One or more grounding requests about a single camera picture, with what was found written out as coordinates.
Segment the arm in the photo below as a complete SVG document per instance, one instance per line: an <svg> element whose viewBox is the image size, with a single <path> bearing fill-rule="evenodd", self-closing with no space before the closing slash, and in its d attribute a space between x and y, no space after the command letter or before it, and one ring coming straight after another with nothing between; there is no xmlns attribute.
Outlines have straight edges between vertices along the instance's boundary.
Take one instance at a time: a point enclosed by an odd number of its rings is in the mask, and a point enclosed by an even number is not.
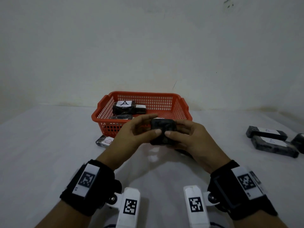
<svg viewBox="0 0 304 228"><path fill-rule="evenodd" d="M194 160L208 173L227 164L231 159L215 143L204 126L187 121L176 120L177 132L166 131L165 135L180 142L174 149L183 149L190 153ZM235 228L287 228L275 216L260 210L242 220L234 221Z"/></svg>
<svg viewBox="0 0 304 228"><path fill-rule="evenodd" d="M124 124L111 145L96 160L113 171L118 169L142 143L148 143L161 134L161 130L149 131L149 128L142 127L157 116L157 114L141 115ZM91 217L60 201L35 228L87 228L90 221Z"/></svg>

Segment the person's right hand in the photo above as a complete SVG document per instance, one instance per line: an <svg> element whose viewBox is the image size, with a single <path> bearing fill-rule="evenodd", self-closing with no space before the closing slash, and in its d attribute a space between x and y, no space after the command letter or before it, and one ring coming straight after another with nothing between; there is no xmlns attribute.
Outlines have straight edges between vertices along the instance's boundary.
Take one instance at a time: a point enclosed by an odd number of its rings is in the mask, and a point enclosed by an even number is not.
<svg viewBox="0 0 304 228"><path fill-rule="evenodd" d="M195 161L208 173L230 162L230 158L215 143L201 124L179 119L177 131L166 131L165 135L178 143L174 149L183 149L190 153Z"/></svg>

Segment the red plastic basket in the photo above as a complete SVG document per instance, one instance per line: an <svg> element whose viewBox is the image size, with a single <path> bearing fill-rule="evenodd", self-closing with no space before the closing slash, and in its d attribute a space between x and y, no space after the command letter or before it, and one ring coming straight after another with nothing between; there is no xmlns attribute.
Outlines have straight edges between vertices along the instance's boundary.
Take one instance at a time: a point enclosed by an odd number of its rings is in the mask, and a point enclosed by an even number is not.
<svg viewBox="0 0 304 228"><path fill-rule="evenodd" d="M192 121L187 103L177 94L114 91L100 100L97 109L92 114L92 120L98 123L101 132L112 138L115 138L120 128L130 121L108 119L113 116L112 105L116 101L135 101L136 104L146 105L146 113L157 113L159 118Z"/></svg>

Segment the white tablecloth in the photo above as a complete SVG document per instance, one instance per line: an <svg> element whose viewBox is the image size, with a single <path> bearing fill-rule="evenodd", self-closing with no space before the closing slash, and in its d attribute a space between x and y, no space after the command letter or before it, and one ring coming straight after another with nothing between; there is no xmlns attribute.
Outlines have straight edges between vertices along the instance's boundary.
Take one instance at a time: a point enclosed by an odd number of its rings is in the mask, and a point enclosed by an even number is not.
<svg viewBox="0 0 304 228"><path fill-rule="evenodd" d="M59 201L74 172L103 149L91 120L95 108L37 106L0 125L0 227L34 227ZM191 111L219 146L240 165L250 167L268 191L280 218L304 227L304 155L297 159L255 150L245 135L249 125L296 133L259 112ZM165 147L142 145L115 171L123 187L141 192L137 227L185 228L183 187L207 189L209 175L189 157ZM231 227L226 215L208 208L210 221ZM104 207L90 227L116 223L118 211Z"/></svg>

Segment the wrist strap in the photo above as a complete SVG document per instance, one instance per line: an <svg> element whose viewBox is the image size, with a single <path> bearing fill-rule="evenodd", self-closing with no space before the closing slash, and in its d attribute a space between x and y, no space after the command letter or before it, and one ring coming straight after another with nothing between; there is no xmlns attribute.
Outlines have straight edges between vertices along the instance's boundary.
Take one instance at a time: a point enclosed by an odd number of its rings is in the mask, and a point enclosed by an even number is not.
<svg viewBox="0 0 304 228"><path fill-rule="evenodd" d="M99 167L99 171L88 192L83 197L72 192L75 190L75 186L79 184L83 174L85 174L84 170L87 164ZM121 193L122 186L119 181L115 180L113 170L105 164L97 160L90 160L87 164L82 165L67 188L62 192L60 198L80 213L86 216L92 216L98 208L105 204L114 192Z"/></svg>
<svg viewBox="0 0 304 228"><path fill-rule="evenodd" d="M261 197L248 199L237 177L231 170L239 166L232 160L211 174L208 191L220 202L216 207L221 211L228 212L233 220L243 219L259 210L277 216L278 213L266 195L261 194Z"/></svg>

